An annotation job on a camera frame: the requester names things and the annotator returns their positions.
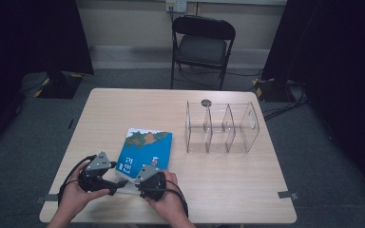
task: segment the person's right hand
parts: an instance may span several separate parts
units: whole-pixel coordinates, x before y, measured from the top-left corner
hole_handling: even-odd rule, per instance
[[[170,173],[167,170],[164,170],[163,172],[167,181],[171,181],[178,185],[175,173]],[[166,183],[166,188],[181,193],[180,190],[170,182]],[[156,210],[159,216],[167,220],[172,227],[195,227],[186,216],[180,198],[175,194],[164,192],[164,196],[159,201],[148,197],[144,199]]]

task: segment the clear acrylic box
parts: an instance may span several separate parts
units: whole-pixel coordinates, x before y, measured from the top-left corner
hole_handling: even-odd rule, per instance
[[[258,134],[259,123],[252,103],[187,102],[188,153],[248,153]]]

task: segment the book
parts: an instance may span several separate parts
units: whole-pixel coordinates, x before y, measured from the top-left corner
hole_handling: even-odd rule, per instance
[[[171,141],[171,132],[129,128],[115,166],[117,179],[128,180],[133,185],[145,165],[167,169]]]

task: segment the small round object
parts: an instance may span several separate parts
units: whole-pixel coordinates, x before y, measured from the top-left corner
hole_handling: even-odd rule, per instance
[[[212,106],[212,102],[208,99],[203,99],[201,101],[201,105],[204,106],[204,107]]]

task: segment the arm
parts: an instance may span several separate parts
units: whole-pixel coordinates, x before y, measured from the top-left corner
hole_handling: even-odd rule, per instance
[[[165,174],[166,180],[178,184],[176,174],[170,173],[166,170],[163,172]],[[180,192],[180,190],[170,182],[167,182],[166,187],[168,189],[173,189],[177,192]],[[183,204],[178,196],[169,192],[165,192],[163,198],[159,201],[155,201],[151,198],[145,198],[145,200],[156,210],[160,217],[168,221],[171,227],[195,227],[186,216],[183,210]]]
[[[81,164],[75,172],[73,172],[64,191],[64,195],[62,196],[61,203],[48,227],[67,227],[90,201],[103,197],[109,193],[108,189],[87,193],[79,186],[77,180],[80,172],[86,165],[87,163]]]

